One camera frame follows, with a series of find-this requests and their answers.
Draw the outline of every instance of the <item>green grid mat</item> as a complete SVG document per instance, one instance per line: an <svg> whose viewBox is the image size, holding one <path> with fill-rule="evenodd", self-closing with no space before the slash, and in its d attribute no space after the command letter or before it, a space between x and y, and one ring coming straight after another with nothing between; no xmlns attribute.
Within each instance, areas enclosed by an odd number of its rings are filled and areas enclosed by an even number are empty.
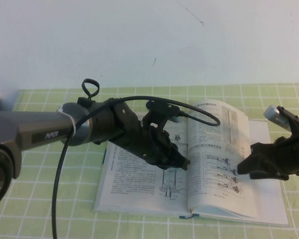
<svg viewBox="0 0 299 239"><path fill-rule="evenodd" d="M299 116L299 84L104 88L96 101L110 97L151 95L189 104L203 99L227 102L250 119L264 119L270 105L282 105ZM56 111L63 102L76 102L82 89L20 91L15 111ZM146 111L144 101L128 102ZM271 138L290 134L269 123ZM21 175L0 202L0 239L52 238L51 197L62 143L23 153ZM282 182L290 227L226 222L208 218L181 220L92 212L106 143L68 150L60 179L57 204L59 238L78 239L299 239L299 177Z"/></svg>

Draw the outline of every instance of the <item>blue book edge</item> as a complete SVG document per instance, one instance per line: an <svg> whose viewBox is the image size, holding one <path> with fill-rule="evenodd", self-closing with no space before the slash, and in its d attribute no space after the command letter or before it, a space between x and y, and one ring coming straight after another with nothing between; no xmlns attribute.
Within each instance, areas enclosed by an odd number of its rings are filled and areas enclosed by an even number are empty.
<svg viewBox="0 0 299 239"><path fill-rule="evenodd" d="M106 154L106 149L105 149L105 151L104 151L102 165L104 164L104 161L105 161L105 154Z"/></svg>

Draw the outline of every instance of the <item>zip tie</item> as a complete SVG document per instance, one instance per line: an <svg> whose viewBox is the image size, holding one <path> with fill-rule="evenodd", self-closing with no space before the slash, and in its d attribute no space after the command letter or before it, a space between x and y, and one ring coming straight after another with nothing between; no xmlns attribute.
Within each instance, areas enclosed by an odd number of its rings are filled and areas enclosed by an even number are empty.
<svg viewBox="0 0 299 239"><path fill-rule="evenodd" d="M71 119L72 124L73 124L73 135L72 135L72 137L73 137L73 136L75 135L75 133L76 133L76 126L75 126L74 118L73 118L71 115L69 115L69 114L63 112L63 105L61 105L61 107L58 108L58 112L60 112L61 114L66 115L66 116L68 116L68 117Z"/></svg>

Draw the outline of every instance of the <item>grid line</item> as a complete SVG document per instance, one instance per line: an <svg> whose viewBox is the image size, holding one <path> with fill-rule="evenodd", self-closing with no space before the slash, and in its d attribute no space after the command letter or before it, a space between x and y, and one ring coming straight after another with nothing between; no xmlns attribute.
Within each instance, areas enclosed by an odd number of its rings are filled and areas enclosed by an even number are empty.
<svg viewBox="0 0 299 239"><path fill-rule="evenodd" d="M218 92L218 95L213 96L213 88L215 92ZM251 112L252 115L249 117L251 119L259 119L259 120L265 120L265 118L262 116L262 114L260 114L260 112L263 112L266 107L267 104L270 104L271 102L274 102L274 104L282 104L282 102L284 103L293 103L293 104L288 104L291 107L285 107L286 109L290 110L291 112L296 111L299 112L299 86L297 84L289 84L289 85L279 85L279 84L269 84L269 85L257 85L257 84L253 84L253 85L235 85L235 86L231 86L233 88L235 88L237 90L237 95L233 94L232 92L229 92L228 89L229 88L225 88L224 86L208 86L208 88L204 87L204 97L205 99L218 99L221 101L229 101L229 102L234 102L234 104L237 102L237 105L233 105L234 107L240 109L240 110L244 110L245 113L247 112ZM248 93L248 87L250 87L250 89L252 87L254 87L255 91L252 93ZM141 89L141 91L138 90L138 88L135 87L131 87L131 88L126 88L123 89L122 91L120 90L121 88L113 88L113 89L103 89L100 92L100 94L98 95L98 97L95 98L95 100L97 101L97 99L101 99L101 97L103 97L102 99L105 99L106 97L124 97L124 96L130 96L130 95L136 95L137 93L140 92L145 92L143 89ZM158 96L158 97L163 97L163 98L173 98L173 97L183 97L184 100L187 100L187 102L190 102L192 99L195 99L195 97L202 97L201 95L198 95L199 92L196 91L197 93L195 93L195 91L190 92L189 91L189 87L188 86L184 86L183 89L181 88L172 88L172 87L162 87L157 89L156 87L149 87L148 90L146 90L146 95L152 95L152 96ZM63 104L67 101L67 97L70 98L71 95L70 94L75 94L75 95L83 95L84 93L82 91L77 91L77 90L71 90L71 89L65 89L65 91L63 90L46 90L46 91L40 91L39 94L36 94L37 91L36 90L32 90L30 92L26 92L26 97L24 97L22 99L22 97L20 97L18 100L17 105L20 106L21 109L27 109L28 107L31 107L31 109L34 109L35 107L38 107L38 109L40 107L43 107L43 109L47 109L46 107L51 107L54 108L54 106L59 106L60 104L57 102L52 102L51 97L49 97L50 93L60 93L62 95L64 95L64 99L63 99ZM133 102L131 103L131 105L133 105L133 110L135 110L137 107L141 107L144 106L143 104L139 103L139 102ZM275 140L275 137L278 137L279 135L288 135L288 133L284 130L284 129L279 129L278 127L273 127L270 128L270 133L271 133L271 137L272 140ZM1 204L1 212L0 212L0 237L3 238L45 238L44 236L47 236L46 234L46 230L49 229L49 227L47 226L48 222L49 222L49 218L50 218L50 212L51 212L51 205L48 204L48 202L50 202L50 188L51 186L53 186L53 182L49 180L48 176L45 174L42 174L42 171L44 172L50 172L53 171L54 169L56 169L56 165L54 166L54 164L50 164L50 163L45 163L44 165L42 164L42 161L37 160L35 163L28 160L30 156L33 157L38 157L38 158L42 158L42 160L48 160L50 158L57 158L60 154L59 151L56 151L57 148L53 148L52 150L52 146L47 146L46 148L41 149L31 149L28 151L25 151L22 154L22 168L26 169L27 172L29 173L29 175L25 176L21 175L22 178L17 179L17 180L13 180L9 189L8 194L4 197L4 201L2 201ZM81 148L75 152L71 151L68 152L67 155L70 155L72 158L75 158L76 155L77 157L82 157L82 160L85 160L85 162L80 162L79 164L69 164L63 167L63 169L66 169L68 172L75 172L75 176L77 178L81 178L82 175L82 171L83 172L91 172L93 174L97 174L96 176L99 177L99 175L102 172L102 166L100 165L100 163L97 163L96 161L93 161L93 157L97 158L100 160L100 158L103 156L104 154L104 147L98 146L95 147L94 145L88 145L88 148ZM44 179L47 179L47 181L44 181L43 178L40 178L37 180L37 177L42 174L41 176L43 176ZM92 205L94 204L95 201L95 193L96 193L96 188L98 187L98 182L97 181L93 181L92 179L90 179L89 177L85 177L84 182L80 182L79 181L73 181L71 182L71 177L69 177L70 175L65 175L68 178L64 178L64 181L60 182L60 195L64 194L64 197L59 198L57 200L58 205L61 205L62 203L64 204L69 204L72 205L72 207L69 207L68 209L68 213L65 213L63 215L60 215L60 217L57 217L58 222L64 222L64 225L67 225L67 228L63 229L65 230L65 233L63 235L63 237L65 237L66 235L69 238L75 238L75 236L72 236L72 231L73 231L73 227L76 230L83 230L79 227L76 227L76 223L77 222L81 222L82 224L89 223L89 225L91 225L91 227L88 229L88 235L86 235L88 238L102 238L102 234L99 235L99 233L102 233L103 228L100 228L98 226L98 223L103 222L105 224L107 223L115 223L115 228L111 228L111 230L113 231L114 237L120 239L120 238L126 238L127 235L126 233L127 230L125 230L125 224L128 224L128 228L129 230L134 230L134 226L137 228L139 228L139 235L141 235L142 233L142 239L146 239L148 236L149 231L147 230L147 226L152 226L152 225L162 225L162 227L164 228L164 230L167 230L167 236L166 234L162 234L162 237L165 236L165 238L167 237L167 239L170 239L171 236L173 235L171 233L171 230L174 229L174 227L178 227L178 226L182 226L182 225L187 225L188 229L191 230L192 232L189 231L189 233L193 234L192 237L190 237L190 239L201 239L201 238L208 238L208 235L204 235L201 236L199 235L196 230L199 230L201 227L210 227L213 228L215 230L216 233L218 233L218 238L221 239L221 235L225 235L224 231L222 230L226 230L226 229L230 229L230 228L234 228L234 231L238 231L238 230L243 230L243 234L240 234L240 236L238 237L238 239L249 239L249 235L250 235L250 229L253 229L257 232L257 230L263 230L269 229L269 233L270 233L270 238L276 238L276 233L277 231L280 233L284 233L284 232L289 232L290 230L292 230L292 232L295 232L295 237L299 238L299 177L291 177L290 181L287 182L283 182L282 183L282 189L283 192L285 194L285 199L286 199L286 205L288 207L288 214L290 215L290 221L293 224L292 227L276 227L276 226L269 226L266 224L246 224L246 223L232 223L232 224L225 224L223 223L222 220L214 220L214 219L210 219L207 220L206 222L201 221L201 218L193 218L190 219L188 221L174 221L174 219L167 217L165 218L166 220L163 222L162 219L160 217L157 217L157 219L155 217L151 217L148 218L147 216L143 215L143 218L141 218L140 220L137 220L136 218L134 218L134 216L131 216L130 218L127 217L129 220L126 220L126 218L124 218L124 220L122 220L122 216L123 214L109 214L107 216L107 214L105 213L95 213L95 215L92 215L90 217L85 217L82 216L82 218L80 216L76 216L76 213L72 213L73 210L80 210L80 212L85 212L84 210L86 210L85 208L80 208L80 207L76 207L75 209L75 205L82 205L83 207L87 206L87 205ZM42 192L44 192L44 190L47 192L46 195L43 193L38 193L37 191L35 191L36 195L35 197L31 197L31 192L32 190L35 188L32 186L37 182L37 184L35 185L36 188L42 190ZM17 188L19 185L27 185L29 184L29 190L26 191L28 194L23 194L23 192L19 192L18 193ZM24 211L22 211L20 214L14 214L14 212L9 212L9 214L7 213L7 204L9 202L12 202L13 200L19 200L22 204L24 204ZM38 214L29 214L30 212L30 207L28 207L28 202L31 201L33 203L36 203L38 205L41 204L45 204L46 205L46 213L38 215ZM6 219L14 219L16 220L21 226L18 227L17 231L13 234L10 235L3 235L4 233L2 233L2 226L4 226L4 222ZM29 228L27 228L25 222L27 221L31 221L31 219L33 220L39 220L42 221L42 227L43 231L38 232L37 234L34 234L33 236L29 236L29 237L24 237L23 236L23 228L29 230Z"/></svg>

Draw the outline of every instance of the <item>illustration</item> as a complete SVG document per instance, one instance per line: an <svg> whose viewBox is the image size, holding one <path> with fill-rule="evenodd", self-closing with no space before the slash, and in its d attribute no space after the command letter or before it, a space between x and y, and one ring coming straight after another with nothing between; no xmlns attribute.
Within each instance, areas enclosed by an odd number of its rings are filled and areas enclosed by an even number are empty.
<svg viewBox="0 0 299 239"><path fill-rule="evenodd" d="M175 134L175 142L179 143L180 139L181 139L180 134Z"/></svg>
<svg viewBox="0 0 299 239"><path fill-rule="evenodd" d="M244 189L231 159L215 154L203 155L204 186L217 188L244 198Z"/></svg>
<svg viewBox="0 0 299 239"><path fill-rule="evenodd" d="M226 143L239 148L238 117L237 113L222 106L224 140Z"/></svg>
<svg viewBox="0 0 299 239"><path fill-rule="evenodd" d="M179 193L181 188L177 184L176 180L177 170L176 169L167 169L163 170L163 180L162 186L159 188L163 192L163 196L172 197L175 196L174 193Z"/></svg>

